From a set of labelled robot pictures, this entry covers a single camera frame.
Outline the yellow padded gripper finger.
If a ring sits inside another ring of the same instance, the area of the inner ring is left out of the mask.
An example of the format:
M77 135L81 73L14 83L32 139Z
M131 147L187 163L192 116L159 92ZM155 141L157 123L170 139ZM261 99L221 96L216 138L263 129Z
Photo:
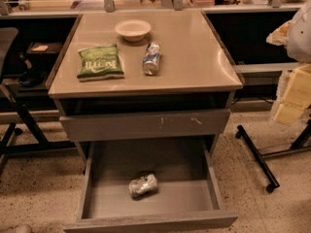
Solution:
M274 120L282 124L295 123L311 105L311 64L299 66L290 73Z

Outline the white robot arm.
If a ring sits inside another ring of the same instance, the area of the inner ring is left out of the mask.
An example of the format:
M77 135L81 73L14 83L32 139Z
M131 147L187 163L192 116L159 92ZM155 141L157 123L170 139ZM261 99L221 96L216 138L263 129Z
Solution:
M288 57L299 66L289 74L273 119L283 124L295 123L311 105L311 0L307 0L293 18L266 38L275 46L284 46Z

